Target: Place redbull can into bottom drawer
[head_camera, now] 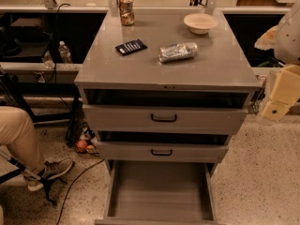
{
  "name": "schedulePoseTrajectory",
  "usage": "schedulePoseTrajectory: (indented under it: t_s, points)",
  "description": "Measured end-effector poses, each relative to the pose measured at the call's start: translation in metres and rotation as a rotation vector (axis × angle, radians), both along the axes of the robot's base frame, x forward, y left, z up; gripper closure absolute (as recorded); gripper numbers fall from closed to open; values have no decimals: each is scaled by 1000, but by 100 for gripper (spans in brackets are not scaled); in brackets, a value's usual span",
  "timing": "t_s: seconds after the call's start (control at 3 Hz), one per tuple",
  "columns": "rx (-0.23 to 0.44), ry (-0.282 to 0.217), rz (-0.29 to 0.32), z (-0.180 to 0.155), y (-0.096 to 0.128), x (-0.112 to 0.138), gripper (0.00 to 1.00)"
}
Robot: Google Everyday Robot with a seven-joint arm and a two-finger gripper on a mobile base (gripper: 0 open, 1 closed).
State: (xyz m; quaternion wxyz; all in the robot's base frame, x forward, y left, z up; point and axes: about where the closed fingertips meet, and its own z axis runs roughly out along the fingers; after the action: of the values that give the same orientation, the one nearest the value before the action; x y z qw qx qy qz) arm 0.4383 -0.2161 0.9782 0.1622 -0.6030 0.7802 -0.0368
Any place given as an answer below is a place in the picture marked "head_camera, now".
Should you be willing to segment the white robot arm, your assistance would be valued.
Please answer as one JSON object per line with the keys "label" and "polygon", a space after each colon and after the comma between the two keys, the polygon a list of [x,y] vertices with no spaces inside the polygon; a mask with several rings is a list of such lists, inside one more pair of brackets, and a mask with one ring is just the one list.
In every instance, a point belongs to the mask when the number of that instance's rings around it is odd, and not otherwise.
{"label": "white robot arm", "polygon": [[300,1],[267,30],[254,44],[259,50],[274,50],[277,60],[284,63],[274,76],[271,91],[261,116],[269,121],[280,120],[300,99]]}

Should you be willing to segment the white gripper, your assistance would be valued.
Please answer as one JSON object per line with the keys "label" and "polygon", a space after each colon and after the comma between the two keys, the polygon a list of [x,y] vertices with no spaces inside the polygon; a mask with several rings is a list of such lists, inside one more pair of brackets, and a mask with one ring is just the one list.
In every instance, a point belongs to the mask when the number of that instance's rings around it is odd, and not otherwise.
{"label": "white gripper", "polygon": [[272,74],[269,100],[262,108],[262,117],[279,121],[300,98],[300,67],[287,65]]}

